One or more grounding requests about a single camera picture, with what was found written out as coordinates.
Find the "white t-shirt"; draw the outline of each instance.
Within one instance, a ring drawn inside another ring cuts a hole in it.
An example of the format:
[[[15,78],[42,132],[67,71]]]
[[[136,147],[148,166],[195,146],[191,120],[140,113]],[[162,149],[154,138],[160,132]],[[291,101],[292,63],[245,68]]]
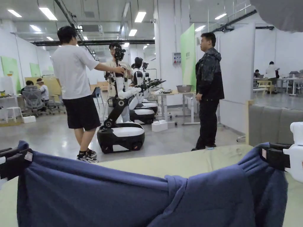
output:
[[[275,65],[269,65],[269,67],[266,69],[266,76],[268,79],[270,78],[276,78],[276,70],[278,68]]]
[[[129,64],[127,64],[126,62],[118,61],[118,64],[119,64],[121,67],[126,68],[127,70],[131,70],[131,67],[130,67]],[[116,61],[114,61],[114,60],[111,60],[111,61],[106,62],[105,65],[107,65],[107,66],[109,66],[109,67],[116,67],[116,66],[117,66]],[[116,95],[115,85],[109,83],[109,85],[108,85],[108,96],[109,96],[109,97],[114,97],[115,95]]]
[[[41,86],[40,91],[42,93],[42,99],[49,100],[48,87],[45,84]]]
[[[63,99],[77,99],[92,94],[86,66],[93,70],[96,61],[85,49],[73,45],[59,47],[52,56],[56,78],[62,87]]]

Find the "white stool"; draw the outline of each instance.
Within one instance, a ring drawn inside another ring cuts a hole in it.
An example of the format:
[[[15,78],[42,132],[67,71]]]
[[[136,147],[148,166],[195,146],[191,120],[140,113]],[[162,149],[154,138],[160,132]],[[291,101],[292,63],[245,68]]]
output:
[[[15,110],[20,110],[21,117],[23,117],[20,107],[9,107],[9,108],[6,108],[6,109],[7,109],[7,119],[8,120],[13,119],[14,122],[17,122]],[[8,116],[9,116],[9,111],[10,110],[12,110],[12,117],[9,118]]]

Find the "black clamp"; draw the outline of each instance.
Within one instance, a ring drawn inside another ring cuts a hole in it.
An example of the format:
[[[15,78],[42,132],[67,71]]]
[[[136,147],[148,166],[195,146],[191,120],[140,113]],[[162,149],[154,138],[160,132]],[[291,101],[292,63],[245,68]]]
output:
[[[269,145],[261,145],[259,155],[261,159],[267,162],[271,167],[285,171],[290,168],[290,158],[288,154],[283,153],[283,149],[289,149],[290,144],[269,143]]]

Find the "blue cloth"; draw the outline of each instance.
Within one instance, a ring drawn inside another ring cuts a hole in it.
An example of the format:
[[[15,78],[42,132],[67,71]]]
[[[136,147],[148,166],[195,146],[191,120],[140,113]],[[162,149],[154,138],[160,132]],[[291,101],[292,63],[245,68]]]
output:
[[[279,227],[286,195],[284,173],[258,148],[239,164],[188,179],[33,152],[18,181],[17,217],[19,227]]]

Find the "black shorts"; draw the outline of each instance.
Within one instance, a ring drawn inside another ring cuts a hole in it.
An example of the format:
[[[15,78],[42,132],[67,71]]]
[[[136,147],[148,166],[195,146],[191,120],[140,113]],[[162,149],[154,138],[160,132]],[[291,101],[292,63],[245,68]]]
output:
[[[70,129],[84,128],[89,131],[99,127],[98,111],[91,95],[78,99],[63,99]]]

